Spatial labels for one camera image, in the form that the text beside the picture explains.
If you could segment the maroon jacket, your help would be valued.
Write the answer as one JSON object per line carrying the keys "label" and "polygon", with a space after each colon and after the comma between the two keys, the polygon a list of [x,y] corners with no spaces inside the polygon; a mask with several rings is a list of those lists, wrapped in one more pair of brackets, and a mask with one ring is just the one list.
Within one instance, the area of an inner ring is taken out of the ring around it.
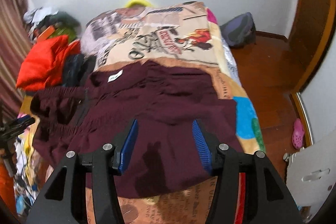
{"label": "maroon jacket", "polygon": [[30,109],[40,119],[33,146],[51,166],[67,151],[95,151],[136,119],[130,164],[115,180],[126,198],[176,192],[209,178],[193,138],[195,119],[220,142],[242,150],[235,101],[219,99],[211,76],[195,68],[132,63],[92,73],[81,87],[40,90]]}

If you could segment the white ribbed storage box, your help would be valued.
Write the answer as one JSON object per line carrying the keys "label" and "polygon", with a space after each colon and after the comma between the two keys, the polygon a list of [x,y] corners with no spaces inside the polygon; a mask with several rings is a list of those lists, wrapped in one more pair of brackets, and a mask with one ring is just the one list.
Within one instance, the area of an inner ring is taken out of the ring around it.
{"label": "white ribbed storage box", "polygon": [[335,185],[335,131],[298,152],[285,153],[286,186],[309,222],[327,200]]}

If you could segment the pink clog shoe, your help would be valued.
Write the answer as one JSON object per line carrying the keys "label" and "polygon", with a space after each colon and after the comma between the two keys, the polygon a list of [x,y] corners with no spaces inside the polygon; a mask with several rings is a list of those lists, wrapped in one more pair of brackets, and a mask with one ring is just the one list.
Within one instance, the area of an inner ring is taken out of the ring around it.
{"label": "pink clog shoe", "polygon": [[291,142],[295,149],[300,149],[303,146],[303,137],[305,135],[305,130],[303,124],[299,118],[294,121],[293,133],[291,136]]}

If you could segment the left black gripper device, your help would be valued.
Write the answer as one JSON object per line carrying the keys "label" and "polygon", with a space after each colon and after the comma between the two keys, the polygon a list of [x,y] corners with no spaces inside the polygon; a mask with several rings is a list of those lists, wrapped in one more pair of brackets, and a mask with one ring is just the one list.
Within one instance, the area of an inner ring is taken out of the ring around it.
{"label": "left black gripper device", "polygon": [[4,155],[1,158],[10,177],[14,177],[17,173],[17,167],[13,162],[13,153],[10,149],[15,143],[15,139],[33,123],[35,123],[35,118],[24,115],[1,126],[1,149],[4,150]]}

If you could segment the dark navy patterned garment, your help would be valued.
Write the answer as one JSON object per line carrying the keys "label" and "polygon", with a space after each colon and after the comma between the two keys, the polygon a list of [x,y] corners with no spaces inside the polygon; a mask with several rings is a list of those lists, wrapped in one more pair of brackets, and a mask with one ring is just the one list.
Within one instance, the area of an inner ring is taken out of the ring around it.
{"label": "dark navy patterned garment", "polygon": [[84,86],[95,65],[96,56],[85,56],[82,53],[68,56],[63,67],[62,86]]}

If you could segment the orange red garment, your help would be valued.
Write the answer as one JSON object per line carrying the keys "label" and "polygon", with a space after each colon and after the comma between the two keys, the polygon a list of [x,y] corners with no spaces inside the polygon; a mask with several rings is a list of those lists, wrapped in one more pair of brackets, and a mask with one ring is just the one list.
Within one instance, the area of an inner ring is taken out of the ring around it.
{"label": "orange red garment", "polygon": [[37,42],[22,62],[16,87],[36,92],[62,82],[65,61],[80,53],[80,41],[69,42],[68,35]]}

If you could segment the striped maroon curtain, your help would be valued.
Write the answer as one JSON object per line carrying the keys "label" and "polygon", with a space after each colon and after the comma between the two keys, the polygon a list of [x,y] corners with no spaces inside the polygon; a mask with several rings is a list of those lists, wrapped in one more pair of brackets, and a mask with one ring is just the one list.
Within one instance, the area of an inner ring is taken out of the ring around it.
{"label": "striped maroon curtain", "polygon": [[19,69],[31,49],[23,15],[27,0],[1,0],[1,114],[14,119],[21,107],[23,92],[16,88]]}

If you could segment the grey purple backpack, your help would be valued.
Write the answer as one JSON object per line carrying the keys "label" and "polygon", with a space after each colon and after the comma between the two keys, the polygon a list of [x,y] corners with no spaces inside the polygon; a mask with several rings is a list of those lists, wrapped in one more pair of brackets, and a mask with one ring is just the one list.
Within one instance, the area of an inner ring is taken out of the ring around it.
{"label": "grey purple backpack", "polygon": [[250,12],[234,17],[219,28],[230,48],[242,48],[256,43],[256,27]]}

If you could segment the dark clutter pile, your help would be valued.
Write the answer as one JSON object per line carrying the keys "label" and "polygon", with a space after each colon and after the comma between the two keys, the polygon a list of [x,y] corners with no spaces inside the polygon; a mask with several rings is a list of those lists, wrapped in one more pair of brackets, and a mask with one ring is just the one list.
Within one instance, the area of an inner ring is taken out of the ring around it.
{"label": "dark clutter pile", "polygon": [[68,41],[77,39],[80,23],[65,11],[52,7],[40,7],[25,12],[23,21],[27,24],[28,36],[33,43],[56,36],[67,35]]}

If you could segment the printed plush blanket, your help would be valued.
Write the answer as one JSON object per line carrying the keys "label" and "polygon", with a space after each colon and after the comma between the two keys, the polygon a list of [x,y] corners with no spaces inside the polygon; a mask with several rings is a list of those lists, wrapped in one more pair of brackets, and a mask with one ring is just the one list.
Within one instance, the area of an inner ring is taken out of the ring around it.
{"label": "printed plush blanket", "polygon": [[[208,73],[218,98],[236,103],[239,152],[254,153],[264,149],[258,117],[245,90],[230,77],[222,41],[213,13],[201,2],[190,2],[103,13],[88,24],[80,49],[96,56],[92,73],[147,61]],[[204,223],[216,182],[209,174],[203,182],[180,191],[144,198],[118,195],[118,199],[130,223]]]}

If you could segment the brown wooden door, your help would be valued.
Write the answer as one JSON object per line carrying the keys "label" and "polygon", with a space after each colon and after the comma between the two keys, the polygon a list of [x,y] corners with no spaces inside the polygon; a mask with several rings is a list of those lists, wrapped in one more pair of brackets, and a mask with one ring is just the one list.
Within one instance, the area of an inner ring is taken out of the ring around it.
{"label": "brown wooden door", "polygon": [[335,0],[298,0],[289,45],[304,73],[292,94],[301,93],[321,66],[335,30]]}

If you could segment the yellow round object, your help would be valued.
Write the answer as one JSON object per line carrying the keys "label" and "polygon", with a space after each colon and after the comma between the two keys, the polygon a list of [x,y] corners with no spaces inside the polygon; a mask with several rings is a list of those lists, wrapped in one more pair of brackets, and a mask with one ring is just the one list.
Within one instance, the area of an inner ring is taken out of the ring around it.
{"label": "yellow round object", "polygon": [[143,6],[143,7],[154,7],[154,5],[148,0],[129,0],[125,4],[125,8],[132,8],[135,6]]}

